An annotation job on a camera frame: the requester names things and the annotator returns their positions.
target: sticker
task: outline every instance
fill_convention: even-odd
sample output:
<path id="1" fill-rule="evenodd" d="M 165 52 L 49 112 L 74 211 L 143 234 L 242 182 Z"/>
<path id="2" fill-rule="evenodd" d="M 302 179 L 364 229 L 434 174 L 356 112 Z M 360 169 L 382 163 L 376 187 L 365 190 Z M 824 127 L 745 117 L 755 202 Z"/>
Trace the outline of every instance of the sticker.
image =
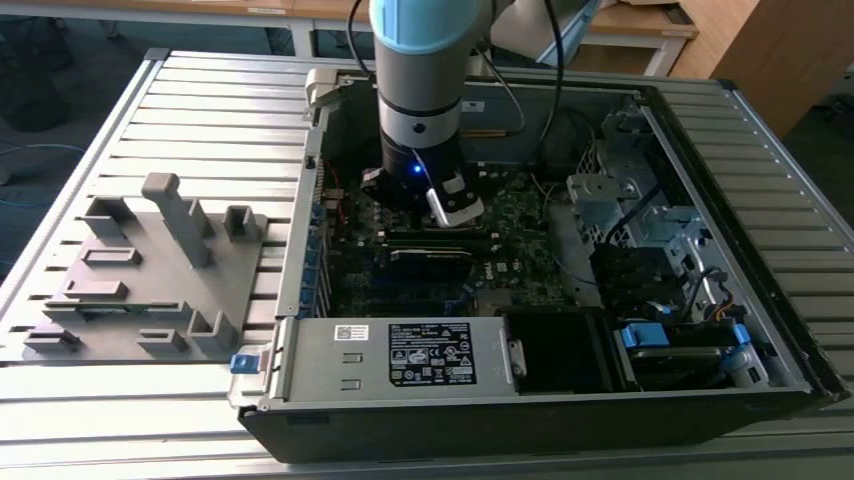
<path id="1" fill-rule="evenodd" d="M 246 12 L 249 13 L 262 13 L 265 15 L 284 15 L 284 10 L 280 8 L 246 8 Z"/>
<path id="2" fill-rule="evenodd" d="M 680 32 L 677 30 L 661 30 L 663 37 L 685 37 L 689 38 L 693 32 Z"/>
<path id="3" fill-rule="evenodd" d="M 481 113 L 485 108 L 485 102 L 473 102 L 470 100 L 462 100 L 462 112 Z"/>
<path id="4" fill-rule="evenodd" d="M 388 380 L 394 387 L 477 383 L 468 323 L 388 325 Z"/>
<path id="5" fill-rule="evenodd" d="M 334 341 L 365 341 L 368 339 L 366 325 L 334 325 Z"/>

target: black cable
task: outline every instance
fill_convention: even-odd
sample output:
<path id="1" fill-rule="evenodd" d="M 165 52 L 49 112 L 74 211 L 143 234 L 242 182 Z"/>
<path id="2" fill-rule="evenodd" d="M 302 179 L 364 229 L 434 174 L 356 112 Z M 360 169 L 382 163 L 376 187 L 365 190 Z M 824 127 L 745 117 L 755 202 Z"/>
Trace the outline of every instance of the black cable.
<path id="1" fill-rule="evenodd" d="M 649 189 L 649 191 L 645 192 L 645 195 L 640 197 L 640 200 L 637 200 L 637 202 L 632 205 L 631 210 L 625 212 L 625 215 L 623 215 L 623 218 L 620 218 L 619 221 L 613 224 L 613 226 L 611 227 L 611 230 L 608 230 L 608 234 L 604 236 L 604 240 L 601 241 L 601 243 L 604 244 L 611 243 L 611 238 L 613 238 L 613 235 L 616 235 L 616 232 L 619 232 L 619 230 L 625 226 L 625 224 L 631 221 L 635 215 L 637 215 L 640 210 L 643 210 L 643 208 L 649 204 L 649 202 L 652 201 L 652 198 L 655 198 L 655 195 L 657 195 L 660 191 L 661 191 L 660 184 L 655 184 L 655 186 Z"/>
<path id="2" fill-rule="evenodd" d="M 699 287 L 703 285 L 703 280 L 715 272 L 721 272 L 721 270 L 717 267 L 708 267 L 699 273 L 696 280 L 693 280 L 693 283 L 691 284 L 691 290 L 688 290 L 688 296 L 684 297 L 681 313 L 679 314 L 681 321 L 685 321 L 691 316 L 691 306 L 693 305 L 693 300 L 696 300 L 696 294 L 699 293 Z"/>
<path id="3" fill-rule="evenodd" d="M 550 0 L 542 0 L 542 4 L 545 5 L 545 11 L 548 12 L 548 23 L 550 24 L 550 33 L 554 37 L 554 48 L 557 50 L 557 75 L 554 79 L 554 95 L 550 103 L 550 112 L 548 113 L 548 118 L 545 119 L 545 125 L 542 126 L 542 131 L 538 134 L 538 138 L 536 139 L 536 143 L 533 144 L 533 149 L 530 153 L 524 157 L 524 160 L 518 164 L 517 171 L 524 170 L 524 168 L 530 163 L 530 159 L 536 157 L 538 151 L 542 147 L 542 142 L 545 141 L 545 137 L 548 136 L 548 132 L 550 130 L 550 124 L 553 122 L 554 116 L 557 114 L 557 109 L 560 108 L 560 89 L 562 88 L 562 36 L 560 35 L 560 25 L 557 24 L 557 15 L 554 14 L 554 7 L 550 4 Z"/>
<path id="4" fill-rule="evenodd" d="M 518 135 L 525 128 L 524 110 L 521 110 L 521 104 L 518 103 L 516 94 L 512 92 L 512 88 L 509 88 L 509 84 L 506 83 L 506 80 L 504 80 L 504 76 L 497 71 L 497 68 L 494 68 L 494 64 L 492 63 L 492 60 L 489 60 L 489 57 L 485 55 L 485 53 L 480 51 L 478 48 L 474 50 L 477 50 L 477 55 L 480 55 L 480 58 L 482 59 L 485 66 L 489 68 L 489 72 L 492 72 L 492 75 L 494 76 L 497 82 L 501 84 L 501 87 L 504 87 L 504 90 L 506 91 L 506 95 L 509 96 L 509 100 L 512 100 L 512 104 L 516 106 L 516 112 L 518 112 L 518 127 L 516 127 L 514 130 L 508 130 L 506 136 L 509 137 L 512 135 Z"/>
<path id="5" fill-rule="evenodd" d="M 349 44 L 349 53 L 352 54 L 352 58 L 358 64 L 358 70 L 361 70 L 361 74 L 368 78 L 368 81 L 373 83 L 373 81 L 376 80 L 376 75 L 373 75 L 373 72 L 368 70 L 368 66 L 364 64 L 364 60 L 361 60 L 361 57 L 358 56 L 358 52 L 356 51 L 356 44 L 353 43 L 352 38 L 352 22 L 356 18 L 358 5 L 361 5 L 361 0 L 354 0 L 354 2 L 352 2 L 352 8 L 349 9 L 349 16 L 346 17 L 346 43 Z"/>

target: cable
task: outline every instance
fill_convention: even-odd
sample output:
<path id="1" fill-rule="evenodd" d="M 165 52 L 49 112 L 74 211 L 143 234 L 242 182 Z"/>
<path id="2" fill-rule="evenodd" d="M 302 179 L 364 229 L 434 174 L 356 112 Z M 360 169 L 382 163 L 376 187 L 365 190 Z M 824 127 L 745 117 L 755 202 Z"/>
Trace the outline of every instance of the cable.
<path id="1" fill-rule="evenodd" d="M 569 272 L 569 270 L 562 266 L 562 264 L 560 263 L 560 260 L 557 260 L 557 257 L 554 256 L 554 254 L 550 254 L 550 258 L 554 261 L 554 263 L 557 264 L 557 267 L 560 267 L 560 270 L 562 270 L 562 272 L 572 277 L 574 280 L 577 280 L 581 283 L 585 283 L 586 285 L 592 285 L 593 287 L 597 287 L 598 284 L 590 280 L 584 280 L 581 277 L 578 277 L 577 275 L 574 275 L 572 272 Z"/>
<path id="2" fill-rule="evenodd" d="M 550 131 L 550 125 L 553 123 L 554 116 L 557 114 L 557 109 L 560 108 L 560 89 L 562 87 L 562 37 L 560 35 L 560 26 L 557 24 L 557 15 L 554 14 L 554 7 L 550 4 L 550 0 L 542 0 L 542 4 L 545 5 L 545 11 L 548 12 L 548 23 L 550 24 L 550 33 L 554 37 L 554 48 L 557 49 L 557 74 L 554 79 L 554 95 L 550 103 L 550 112 L 548 113 L 548 118 L 545 119 L 545 125 L 542 126 L 542 131 L 538 134 L 538 138 L 536 139 L 536 143 L 533 144 L 533 149 L 530 153 L 524 157 L 522 162 L 518 164 L 517 171 L 521 171 L 528 164 L 530 163 L 530 159 L 536 157 L 540 149 L 542 148 L 542 142 L 545 141 L 545 137 L 548 136 L 548 132 Z"/>
<path id="3" fill-rule="evenodd" d="M 346 43 L 349 44 L 349 53 L 352 55 L 352 58 L 358 64 L 358 70 L 361 70 L 361 74 L 368 78 L 368 81 L 373 83 L 373 81 L 376 80 L 376 75 L 368 70 L 368 66 L 364 64 L 364 60 L 361 60 L 361 57 L 358 56 L 352 36 L 352 22 L 356 18 L 358 5 L 361 5 L 361 0 L 354 0 L 354 2 L 352 2 L 352 8 L 349 9 L 349 16 L 346 17 Z"/>
<path id="4" fill-rule="evenodd" d="M 494 64 L 492 63 L 492 60 L 489 60 L 489 57 L 485 55 L 485 53 L 480 51 L 478 48 L 474 48 L 474 50 L 477 51 L 477 55 L 480 55 L 480 58 L 482 59 L 482 63 L 485 63 L 485 66 L 488 67 L 489 72 L 492 72 L 492 75 L 494 76 L 497 82 L 501 84 L 501 87 L 504 87 L 506 96 L 509 97 L 509 100 L 512 100 L 512 104 L 516 106 L 516 112 L 518 112 L 518 127 L 516 127 L 514 130 L 508 130 L 504 136 L 509 137 L 512 135 L 518 135 L 525 128 L 524 110 L 521 110 L 521 104 L 518 103 L 516 94 L 512 92 L 512 88 L 509 88 L 509 84 L 506 83 L 506 80 L 504 80 L 504 76 L 497 71 L 497 68 L 494 68 Z"/>
<path id="5" fill-rule="evenodd" d="M 729 290 L 725 288 L 725 285 L 723 285 L 723 282 L 717 282 L 717 288 L 725 294 L 725 299 L 720 302 L 717 307 L 711 311 L 711 313 L 708 314 L 708 317 L 705 317 L 705 321 L 712 319 L 715 321 L 720 321 L 723 318 L 720 315 L 723 314 L 723 312 L 725 312 L 729 309 L 729 307 L 732 307 L 732 303 L 733 303 L 732 292 L 729 292 Z"/>
<path id="6" fill-rule="evenodd" d="M 604 244 L 611 243 L 611 238 L 613 238 L 613 235 L 616 235 L 616 232 L 619 232 L 619 230 L 628 224 L 628 222 L 631 221 L 633 216 L 640 212 L 640 210 L 645 208 L 645 206 L 652 201 L 652 198 L 655 198 L 655 195 L 657 195 L 660 191 L 661 191 L 660 184 L 655 184 L 655 186 L 649 189 L 649 191 L 645 192 L 645 195 L 640 197 L 640 200 L 637 200 L 637 202 L 632 205 L 631 210 L 625 212 L 625 215 L 623 215 L 623 218 L 620 218 L 619 221 L 613 224 L 613 226 L 611 227 L 611 230 L 608 230 L 608 234 L 604 236 L 604 240 L 601 241 L 601 243 Z"/>
<path id="7" fill-rule="evenodd" d="M 14 147 L 0 152 L 0 156 L 5 155 L 6 153 L 17 152 L 18 150 L 25 150 L 27 148 L 61 148 L 63 150 L 73 150 L 74 152 L 85 153 L 85 150 L 82 148 L 74 147 L 73 145 L 63 145 L 61 143 L 34 143 L 31 145 L 14 145 Z"/>
<path id="8" fill-rule="evenodd" d="M 30 207 L 46 207 L 47 205 L 53 205 L 53 202 L 14 203 L 14 202 L 6 202 L 5 200 L 0 200 L 0 205 L 5 205 L 6 207 L 30 208 Z"/>
<path id="9" fill-rule="evenodd" d="M 684 305 L 681 306 L 681 313 L 679 314 L 683 321 L 685 321 L 691 315 L 691 306 L 693 305 L 693 300 L 696 300 L 696 294 L 699 293 L 699 287 L 703 284 L 703 280 L 715 272 L 721 272 L 721 270 L 717 267 L 705 268 L 699 273 L 696 280 L 691 284 L 691 290 L 688 290 L 688 296 L 684 297 Z"/>

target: chair leg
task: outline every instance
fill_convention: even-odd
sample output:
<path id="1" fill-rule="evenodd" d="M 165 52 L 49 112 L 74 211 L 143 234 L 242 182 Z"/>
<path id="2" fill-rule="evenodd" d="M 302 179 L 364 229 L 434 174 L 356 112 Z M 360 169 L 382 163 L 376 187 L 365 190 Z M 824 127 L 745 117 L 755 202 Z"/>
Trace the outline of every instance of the chair leg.
<path id="1" fill-rule="evenodd" d="M 115 20 L 98 20 L 97 24 L 101 26 L 107 40 L 118 38 L 121 34 L 118 33 L 118 22 Z"/>

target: barcode sticker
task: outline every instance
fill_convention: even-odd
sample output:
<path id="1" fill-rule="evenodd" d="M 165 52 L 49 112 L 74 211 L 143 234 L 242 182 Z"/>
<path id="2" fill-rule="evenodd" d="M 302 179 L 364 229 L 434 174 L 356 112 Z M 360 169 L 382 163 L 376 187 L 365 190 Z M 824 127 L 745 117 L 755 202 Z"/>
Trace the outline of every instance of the barcode sticker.
<path id="1" fill-rule="evenodd" d="M 284 15 L 284 10 L 278 8 L 246 8 L 249 13 L 261 13 L 264 15 Z"/>
<path id="2" fill-rule="evenodd" d="M 334 325 L 334 341 L 365 341 L 368 339 L 366 325 Z"/>
<path id="3" fill-rule="evenodd" d="M 679 30 L 661 30 L 661 36 L 664 37 L 685 37 L 691 38 L 693 32 L 681 32 Z"/>

